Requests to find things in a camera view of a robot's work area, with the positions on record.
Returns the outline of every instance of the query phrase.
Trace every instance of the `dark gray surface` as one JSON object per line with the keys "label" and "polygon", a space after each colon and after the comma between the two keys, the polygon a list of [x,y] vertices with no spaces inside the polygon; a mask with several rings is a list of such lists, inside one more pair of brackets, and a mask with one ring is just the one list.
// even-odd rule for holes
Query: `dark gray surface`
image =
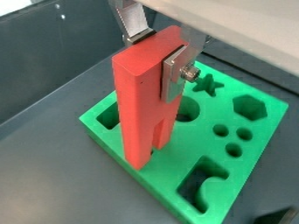
{"label": "dark gray surface", "polygon": [[121,46],[106,0],[46,0],[0,17],[0,123]]}
{"label": "dark gray surface", "polygon": [[[289,103],[225,224],[299,206],[299,99],[214,59],[200,60]],[[0,223],[178,223],[89,139],[78,116],[113,90],[109,58],[0,126]]]}

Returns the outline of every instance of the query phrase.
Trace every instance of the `gray table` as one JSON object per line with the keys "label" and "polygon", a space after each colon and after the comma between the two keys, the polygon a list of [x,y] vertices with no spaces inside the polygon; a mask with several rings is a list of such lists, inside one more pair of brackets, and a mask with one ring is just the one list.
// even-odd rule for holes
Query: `gray table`
{"label": "gray table", "polygon": [[[299,206],[299,99],[214,59],[200,60],[289,103],[224,223]],[[178,223],[89,139],[78,116],[113,90],[110,58],[0,126],[0,223]]]}

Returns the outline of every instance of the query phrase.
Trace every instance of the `green foam tray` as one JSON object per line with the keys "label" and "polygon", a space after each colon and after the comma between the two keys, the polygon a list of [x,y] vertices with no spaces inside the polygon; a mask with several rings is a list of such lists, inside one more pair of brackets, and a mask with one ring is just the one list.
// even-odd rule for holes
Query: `green foam tray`
{"label": "green foam tray", "polygon": [[116,93],[78,119],[93,140],[182,223],[220,224],[286,104],[200,62],[196,67],[200,79],[185,84],[170,141],[161,150],[153,149],[140,171],[124,159]]}

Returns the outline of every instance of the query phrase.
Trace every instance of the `cutout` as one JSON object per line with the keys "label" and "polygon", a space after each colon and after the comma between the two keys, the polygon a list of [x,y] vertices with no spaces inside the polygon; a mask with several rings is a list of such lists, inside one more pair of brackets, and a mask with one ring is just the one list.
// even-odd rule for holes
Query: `cutout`
{"label": "cutout", "polygon": [[237,129],[237,137],[245,141],[252,139],[252,132],[245,128]]}
{"label": "cutout", "polygon": [[200,114],[198,103],[188,96],[181,97],[181,104],[178,107],[174,120],[181,123],[193,121]]}
{"label": "cutout", "polygon": [[214,92],[216,88],[224,87],[224,84],[213,80],[213,77],[209,73],[204,76],[204,78],[198,78],[196,80],[196,84],[197,85],[192,88],[192,91],[193,92],[205,91],[210,97],[216,96],[216,92]]}
{"label": "cutout", "polygon": [[241,149],[238,145],[234,143],[226,144],[225,151],[233,158],[238,158],[241,156]]}
{"label": "cutout", "polygon": [[112,130],[118,124],[117,103],[114,102],[105,111],[97,116],[97,121],[102,126]]}
{"label": "cutout", "polygon": [[265,104],[248,94],[232,99],[233,111],[249,121],[266,117]]}
{"label": "cutout", "polygon": [[208,210],[208,203],[204,201],[200,193],[202,182],[210,177],[226,179],[228,176],[229,173],[224,168],[206,157],[201,157],[192,167],[188,176],[177,188],[177,193],[196,207],[200,213],[204,214]]}
{"label": "cutout", "polygon": [[212,128],[212,131],[218,137],[225,137],[229,134],[229,130],[222,124],[216,124]]}

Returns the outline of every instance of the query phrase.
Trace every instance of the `hexagon cutout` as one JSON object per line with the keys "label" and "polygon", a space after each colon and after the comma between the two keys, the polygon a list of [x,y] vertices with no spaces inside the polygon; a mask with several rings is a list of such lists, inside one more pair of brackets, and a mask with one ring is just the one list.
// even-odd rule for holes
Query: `hexagon cutout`
{"label": "hexagon cutout", "polygon": [[253,96],[244,94],[232,99],[233,111],[245,117],[249,121],[254,121],[266,117],[266,106]]}

